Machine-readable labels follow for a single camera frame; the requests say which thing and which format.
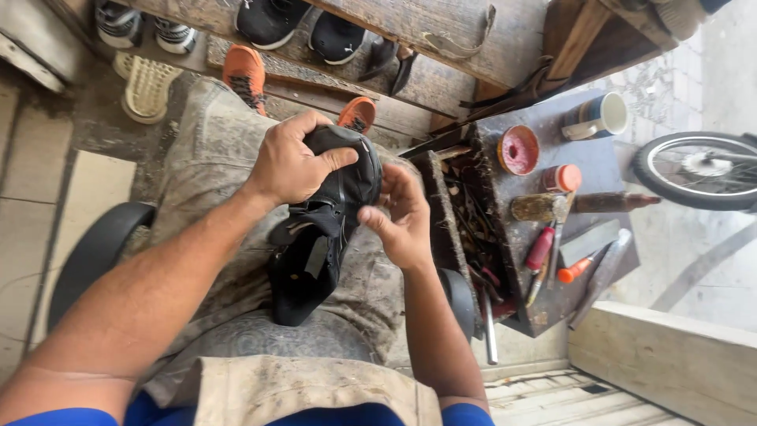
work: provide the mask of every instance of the sharpening stone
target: sharpening stone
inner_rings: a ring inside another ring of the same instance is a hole
[[[620,222],[618,219],[594,225],[584,233],[562,244],[559,248],[557,260],[565,268],[573,266],[579,260],[617,240],[619,231]]]

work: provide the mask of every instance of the hand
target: hand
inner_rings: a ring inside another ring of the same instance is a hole
[[[311,110],[269,128],[242,189],[263,196],[273,207],[297,204],[312,196],[329,173],[357,161],[352,148],[330,149],[315,156],[302,139],[318,124],[332,122]]]
[[[370,206],[360,209],[357,217],[381,238],[389,260],[404,270],[433,266],[431,209],[418,180],[400,166],[384,164],[382,200],[389,207],[391,220]]]

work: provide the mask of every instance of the orange shoe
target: orange shoe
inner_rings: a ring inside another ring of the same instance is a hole
[[[370,98],[361,96],[350,101],[342,108],[336,125],[366,134],[376,118],[376,104]]]
[[[266,68],[255,50],[243,45],[232,45],[223,62],[223,82],[245,101],[250,108],[266,116],[263,107],[263,83]]]

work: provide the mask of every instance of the white mug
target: white mug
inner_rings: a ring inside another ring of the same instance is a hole
[[[618,93],[610,92],[573,108],[563,126],[562,135],[570,140],[619,135],[628,127],[628,107]]]

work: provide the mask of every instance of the tin can lid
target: tin can lid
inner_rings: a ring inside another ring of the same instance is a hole
[[[565,191],[575,191],[581,186],[581,169],[575,164],[566,164],[557,171],[557,183]]]

